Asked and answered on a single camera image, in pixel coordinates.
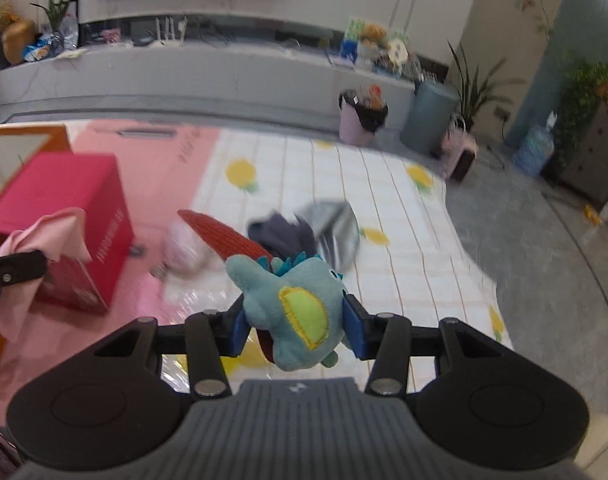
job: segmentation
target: orange box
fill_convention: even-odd
[[[69,151],[64,124],[0,125],[0,195],[37,153]],[[0,357],[3,349],[4,338],[0,335]]]

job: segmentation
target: gray trash can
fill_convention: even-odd
[[[434,81],[420,83],[400,140],[411,150],[430,155],[449,129],[458,103],[459,94],[453,86]]]

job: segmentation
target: stuffed animal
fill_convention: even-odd
[[[335,366],[343,338],[340,277],[321,258],[308,258],[282,276],[248,256],[231,256],[226,272],[244,293],[251,326],[273,337],[275,364],[287,372],[320,363]]]
[[[369,23],[364,28],[363,39],[379,44],[386,37],[386,29],[376,23]]]
[[[178,214],[226,262],[269,361],[284,371],[337,363],[335,347],[344,336],[341,275],[318,256],[283,262],[210,216]]]

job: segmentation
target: bolt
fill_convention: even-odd
[[[381,379],[375,379],[370,384],[370,389],[377,395],[391,396],[397,395],[402,390],[402,385],[395,379],[383,377]]]
[[[201,397],[217,397],[226,391],[226,384],[217,379],[204,379],[195,383],[195,392]]]

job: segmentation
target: pink bag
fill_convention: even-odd
[[[457,125],[458,121],[464,122],[457,114],[453,116],[449,130],[441,141],[441,149],[447,156],[441,177],[461,182],[477,157],[477,143],[473,136]]]

